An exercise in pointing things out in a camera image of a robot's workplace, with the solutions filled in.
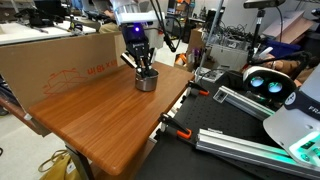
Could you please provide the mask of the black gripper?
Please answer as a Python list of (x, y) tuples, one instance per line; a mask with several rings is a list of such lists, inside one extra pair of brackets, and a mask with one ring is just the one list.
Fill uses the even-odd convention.
[(126, 44), (126, 50), (134, 58), (137, 65), (137, 72), (144, 76), (142, 61), (146, 66), (146, 73), (150, 75), (154, 59), (155, 48), (150, 47), (149, 38), (144, 32), (140, 23), (130, 23), (121, 25), (122, 35)]

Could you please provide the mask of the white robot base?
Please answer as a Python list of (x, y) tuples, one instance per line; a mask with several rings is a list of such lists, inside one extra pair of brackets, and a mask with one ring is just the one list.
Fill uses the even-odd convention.
[(320, 66), (276, 113), (263, 121), (267, 134), (296, 162), (320, 168)]

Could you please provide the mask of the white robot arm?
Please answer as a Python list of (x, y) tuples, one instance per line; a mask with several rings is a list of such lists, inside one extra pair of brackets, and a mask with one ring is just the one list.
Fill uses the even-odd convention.
[(142, 78), (150, 76), (154, 55), (164, 43), (164, 13), (157, 8), (142, 11), (135, 0), (111, 0), (111, 3), (126, 52), (133, 58), (133, 62), (127, 60), (127, 64)]

